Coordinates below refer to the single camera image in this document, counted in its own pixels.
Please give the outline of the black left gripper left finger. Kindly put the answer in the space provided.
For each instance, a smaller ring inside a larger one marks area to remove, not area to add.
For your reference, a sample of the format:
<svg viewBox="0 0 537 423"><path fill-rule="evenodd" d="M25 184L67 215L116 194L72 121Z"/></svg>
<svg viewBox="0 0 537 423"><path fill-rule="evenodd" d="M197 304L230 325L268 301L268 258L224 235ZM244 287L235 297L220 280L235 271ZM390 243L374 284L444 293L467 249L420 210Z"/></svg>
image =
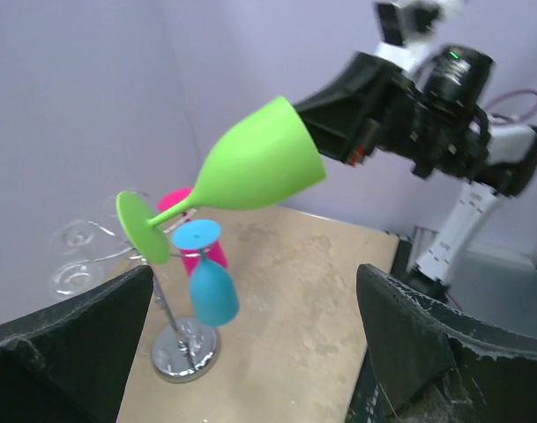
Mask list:
<svg viewBox="0 0 537 423"><path fill-rule="evenodd" d="M153 295L148 265L0 324L0 422L114 422Z"/></svg>

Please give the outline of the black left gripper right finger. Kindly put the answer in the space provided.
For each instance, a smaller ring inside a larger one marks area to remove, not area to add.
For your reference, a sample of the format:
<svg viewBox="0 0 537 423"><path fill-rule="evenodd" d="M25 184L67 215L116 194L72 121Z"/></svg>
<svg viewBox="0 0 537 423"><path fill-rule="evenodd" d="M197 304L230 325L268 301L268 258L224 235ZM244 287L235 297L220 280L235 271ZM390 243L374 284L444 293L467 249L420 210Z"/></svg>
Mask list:
<svg viewBox="0 0 537 423"><path fill-rule="evenodd" d="M356 295L385 422L537 422L537 338L484 323L373 265Z"/></svg>

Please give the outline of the green plastic goblet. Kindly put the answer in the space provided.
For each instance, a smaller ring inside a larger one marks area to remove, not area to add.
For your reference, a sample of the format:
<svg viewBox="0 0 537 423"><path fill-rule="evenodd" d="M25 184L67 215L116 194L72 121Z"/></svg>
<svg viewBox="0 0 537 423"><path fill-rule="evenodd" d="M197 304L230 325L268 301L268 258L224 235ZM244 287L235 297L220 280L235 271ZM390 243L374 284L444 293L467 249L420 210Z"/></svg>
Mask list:
<svg viewBox="0 0 537 423"><path fill-rule="evenodd" d="M278 97L229 129L212 147L191 193L149 220L120 221L147 260L163 264L169 246L162 224L197 208L247 211L279 203L326 177L324 163L292 104Z"/></svg>

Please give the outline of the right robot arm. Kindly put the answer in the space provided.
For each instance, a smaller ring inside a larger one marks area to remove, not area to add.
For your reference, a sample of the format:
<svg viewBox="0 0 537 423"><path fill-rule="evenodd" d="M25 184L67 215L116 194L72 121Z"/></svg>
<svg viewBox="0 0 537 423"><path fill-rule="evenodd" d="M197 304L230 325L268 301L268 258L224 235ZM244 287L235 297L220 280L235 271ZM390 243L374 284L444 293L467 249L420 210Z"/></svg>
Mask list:
<svg viewBox="0 0 537 423"><path fill-rule="evenodd" d="M463 182L458 202L405 282L441 300L461 254L502 201L518 196L537 168L537 126L495 122L477 103L492 59L449 44L419 60L383 45L355 54L326 87L295 104L318 151L349 166L375 150L411 160L427 178Z"/></svg>

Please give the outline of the tall clear flute glass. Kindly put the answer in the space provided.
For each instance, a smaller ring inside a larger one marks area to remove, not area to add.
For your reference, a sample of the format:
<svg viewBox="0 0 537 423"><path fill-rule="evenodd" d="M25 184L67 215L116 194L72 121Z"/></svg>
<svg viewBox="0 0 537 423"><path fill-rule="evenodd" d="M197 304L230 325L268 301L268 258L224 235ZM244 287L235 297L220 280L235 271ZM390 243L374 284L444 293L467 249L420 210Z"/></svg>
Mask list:
<svg viewBox="0 0 537 423"><path fill-rule="evenodd" d="M65 300L95 288L103 279L99 263L67 263L52 274L48 290L56 299Z"/></svg>

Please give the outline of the clear wine glass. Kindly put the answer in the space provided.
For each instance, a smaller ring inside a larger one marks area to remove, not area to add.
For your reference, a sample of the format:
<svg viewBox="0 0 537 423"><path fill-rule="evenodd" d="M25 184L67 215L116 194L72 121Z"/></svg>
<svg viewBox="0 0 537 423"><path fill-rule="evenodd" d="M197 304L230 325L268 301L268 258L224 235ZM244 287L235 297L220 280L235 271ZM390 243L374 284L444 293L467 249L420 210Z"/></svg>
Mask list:
<svg viewBox="0 0 537 423"><path fill-rule="evenodd" d="M89 256L95 237L93 226L85 220L73 220L48 238L48 246L59 256Z"/></svg>
<svg viewBox="0 0 537 423"><path fill-rule="evenodd" d="M109 196L104 201L103 209L106 215L121 221L125 220L127 223L145 221L154 216L148 199L149 196L143 191L127 189Z"/></svg>

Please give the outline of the pink plastic goblet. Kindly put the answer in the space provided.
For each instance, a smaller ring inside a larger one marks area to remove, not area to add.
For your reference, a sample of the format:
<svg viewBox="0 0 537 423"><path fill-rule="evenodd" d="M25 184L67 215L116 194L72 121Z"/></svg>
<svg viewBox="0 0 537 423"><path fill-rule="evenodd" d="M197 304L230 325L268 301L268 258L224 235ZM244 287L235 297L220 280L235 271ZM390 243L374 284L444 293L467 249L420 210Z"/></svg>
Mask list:
<svg viewBox="0 0 537 423"><path fill-rule="evenodd" d="M201 252L205 257L222 268L228 268L228 260L222 249L219 238L220 225L209 219L191 221L189 213L183 213L183 227L172 236L175 246L183 254L183 265L190 276L201 260Z"/></svg>

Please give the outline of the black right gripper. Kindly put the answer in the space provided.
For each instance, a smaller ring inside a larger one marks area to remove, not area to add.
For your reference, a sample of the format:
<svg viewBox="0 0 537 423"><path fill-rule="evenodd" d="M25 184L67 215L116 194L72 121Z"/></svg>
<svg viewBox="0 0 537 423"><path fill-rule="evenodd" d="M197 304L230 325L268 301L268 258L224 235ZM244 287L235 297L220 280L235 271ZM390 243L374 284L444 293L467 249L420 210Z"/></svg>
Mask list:
<svg viewBox="0 0 537 423"><path fill-rule="evenodd" d="M422 179L438 170L472 181L487 166L488 118L477 100L488 80L429 76L420 91L396 64L357 52L295 110L330 159L354 166L380 150L411 160Z"/></svg>

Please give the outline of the blue plastic goblet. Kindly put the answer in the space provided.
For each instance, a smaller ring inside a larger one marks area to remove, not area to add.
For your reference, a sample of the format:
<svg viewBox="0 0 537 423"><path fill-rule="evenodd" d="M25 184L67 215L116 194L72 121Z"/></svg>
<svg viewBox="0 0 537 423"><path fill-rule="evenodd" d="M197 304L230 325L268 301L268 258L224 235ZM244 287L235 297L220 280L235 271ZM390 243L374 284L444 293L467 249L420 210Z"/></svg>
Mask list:
<svg viewBox="0 0 537 423"><path fill-rule="evenodd" d="M202 324L219 327L237 316L240 310L238 294L227 269L207 259L204 252L200 255L201 260L190 275L190 300L196 318Z"/></svg>

